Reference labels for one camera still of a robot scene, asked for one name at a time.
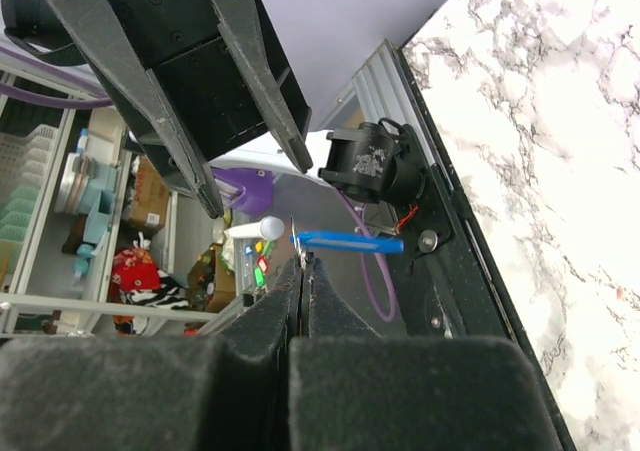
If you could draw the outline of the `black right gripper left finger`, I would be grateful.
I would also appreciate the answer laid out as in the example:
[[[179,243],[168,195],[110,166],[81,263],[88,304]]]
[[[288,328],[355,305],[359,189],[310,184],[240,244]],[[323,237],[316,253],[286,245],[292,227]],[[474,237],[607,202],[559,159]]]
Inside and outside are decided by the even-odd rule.
[[[300,268],[222,331],[15,338],[1,349],[5,450],[286,450]]]

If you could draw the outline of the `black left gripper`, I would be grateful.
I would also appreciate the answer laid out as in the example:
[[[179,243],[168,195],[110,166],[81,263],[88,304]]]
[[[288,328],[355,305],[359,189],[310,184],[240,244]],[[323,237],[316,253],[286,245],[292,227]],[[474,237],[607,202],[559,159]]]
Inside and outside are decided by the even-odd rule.
[[[38,64],[89,68],[167,188],[211,218],[214,159],[270,134],[313,165],[311,110],[262,0],[1,0],[1,16]]]

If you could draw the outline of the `blue plastic key tag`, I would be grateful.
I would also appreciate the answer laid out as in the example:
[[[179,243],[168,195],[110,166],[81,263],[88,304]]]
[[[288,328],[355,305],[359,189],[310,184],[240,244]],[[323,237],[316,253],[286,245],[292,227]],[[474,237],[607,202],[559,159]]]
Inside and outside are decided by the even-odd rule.
[[[300,232],[298,237],[303,249],[326,248],[369,254],[398,254],[404,251],[404,242],[397,238],[320,230]]]

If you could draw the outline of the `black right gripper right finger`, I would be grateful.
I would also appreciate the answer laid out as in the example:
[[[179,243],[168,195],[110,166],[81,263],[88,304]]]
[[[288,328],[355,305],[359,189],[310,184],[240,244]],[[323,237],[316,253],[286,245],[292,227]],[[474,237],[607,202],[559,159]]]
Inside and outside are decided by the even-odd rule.
[[[288,264],[294,450],[557,450],[534,366],[511,340],[381,338],[340,316],[320,262]]]

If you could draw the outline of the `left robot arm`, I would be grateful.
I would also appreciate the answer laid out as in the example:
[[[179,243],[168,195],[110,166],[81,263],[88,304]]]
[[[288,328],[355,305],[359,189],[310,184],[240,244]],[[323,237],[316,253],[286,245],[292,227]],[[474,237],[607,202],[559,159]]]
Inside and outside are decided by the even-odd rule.
[[[424,186],[412,128],[325,135],[262,0],[1,0],[5,36],[43,64],[91,68],[165,184],[223,212],[218,167],[299,173],[396,206]]]

